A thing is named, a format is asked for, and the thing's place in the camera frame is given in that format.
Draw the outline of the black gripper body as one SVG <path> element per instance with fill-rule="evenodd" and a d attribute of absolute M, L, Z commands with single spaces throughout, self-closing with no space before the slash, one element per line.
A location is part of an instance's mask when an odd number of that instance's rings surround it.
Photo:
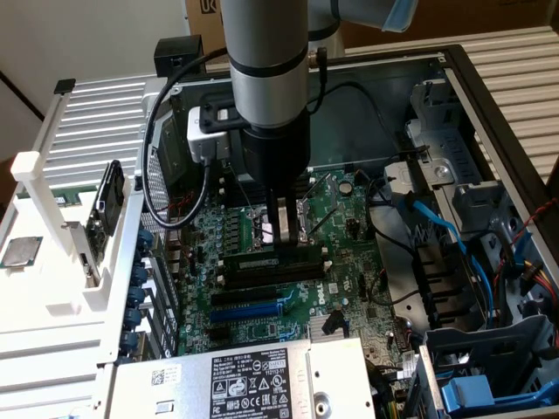
<path fill-rule="evenodd" d="M 277 195 L 288 191 L 307 167 L 310 126 L 290 124 L 277 129 L 241 131 L 244 164 L 254 181 Z"/>

